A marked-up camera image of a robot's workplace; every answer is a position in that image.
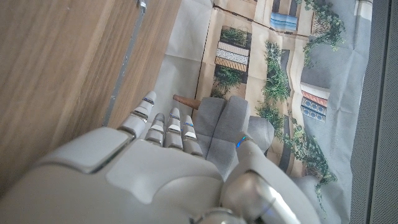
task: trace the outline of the gray fabric panel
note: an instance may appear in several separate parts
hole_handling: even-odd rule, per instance
[[[264,118],[250,116],[248,133],[261,151],[265,153],[274,138],[274,127]]]
[[[247,131],[249,124],[249,103],[237,96],[231,96],[218,120],[214,138],[234,142],[236,135]]]
[[[213,138],[206,160],[214,163],[225,180],[234,156],[236,156],[235,143]]]
[[[226,172],[226,176],[225,176],[225,180],[228,178],[228,176],[230,175],[230,173],[232,172],[232,170],[235,169],[235,167],[239,164],[239,160],[238,160],[238,155],[236,153],[236,150],[234,152],[234,156],[232,158],[232,162],[231,165],[229,166],[227,172]]]
[[[224,109],[225,100],[220,98],[203,98],[193,125],[197,134],[212,137],[220,114]]]
[[[203,153],[203,158],[206,158],[211,144],[211,137],[198,133],[196,133],[196,135],[197,135],[198,144]]]
[[[352,224],[366,223],[371,206],[370,189],[372,166],[375,151],[376,129],[380,114],[378,112],[381,80],[386,54],[387,25],[389,23],[389,1],[374,1],[371,27],[369,63],[363,82],[361,107],[354,139],[351,170],[353,171],[351,221]]]
[[[370,223],[398,223],[398,1],[390,9]]]

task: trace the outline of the robot finger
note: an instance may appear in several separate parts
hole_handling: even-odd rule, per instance
[[[145,140],[157,144],[158,146],[163,146],[163,135],[164,115],[162,113],[158,113],[148,130]]]
[[[181,126],[180,126],[180,111],[173,108],[170,111],[169,120],[167,121],[165,138],[163,147],[171,147],[182,150]]]
[[[148,92],[138,107],[130,113],[118,129],[129,132],[133,135],[134,139],[138,138],[145,129],[145,124],[155,104],[155,100],[156,93],[154,91]]]
[[[194,156],[203,156],[200,146],[197,142],[195,129],[193,128],[192,119],[186,115],[182,120],[182,145],[183,151]]]

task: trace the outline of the wooden panel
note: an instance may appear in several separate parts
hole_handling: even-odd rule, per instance
[[[46,152],[101,125],[134,2],[0,2],[0,195]]]
[[[149,1],[144,22],[109,120],[110,127],[118,127],[142,97],[155,87],[180,3],[181,0]]]

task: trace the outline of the ivy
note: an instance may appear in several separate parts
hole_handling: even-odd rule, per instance
[[[307,163],[307,170],[320,179],[315,186],[315,193],[323,213],[326,214],[322,205],[321,186],[337,181],[337,177],[329,171],[328,161],[323,155],[316,137],[309,136],[301,125],[297,124],[295,119],[292,119],[292,122],[294,124],[293,138],[291,139],[288,135],[285,135],[283,136],[283,142],[290,148],[294,157]]]
[[[267,80],[262,94],[264,98],[275,104],[277,101],[285,101],[289,97],[289,90],[287,89],[288,80],[287,75],[282,71],[280,66],[280,58],[282,51],[276,43],[267,41]]]
[[[232,87],[242,82],[242,71],[220,65],[214,76],[214,87],[210,96],[224,98]]]
[[[314,47],[320,44],[328,44],[332,50],[338,50],[338,46],[344,43],[341,33],[345,32],[344,22],[339,18],[338,14],[331,10],[332,3],[326,4],[325,0],[296,0],[298,4],[305,2],[305,9],[312,9],[315,13],[315,18],[323,27],[329,27],[329,29],[318,36],[317,38],[310,40],[304,47],[305,66],[312,67],[310,52]]]
[[[263,103],[260,107],[256,107],[257,115],[268,120],[274,127],[274,136],[282,140],[284,117],[280,115],[279,109],[269,103]]]

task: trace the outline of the metal hinge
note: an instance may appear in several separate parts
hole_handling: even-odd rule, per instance
[[[142,9],[142,15],[144,15],[147,10],[147,4],[145,3],[145,0],[136,0],[136,1],[140,9]]]

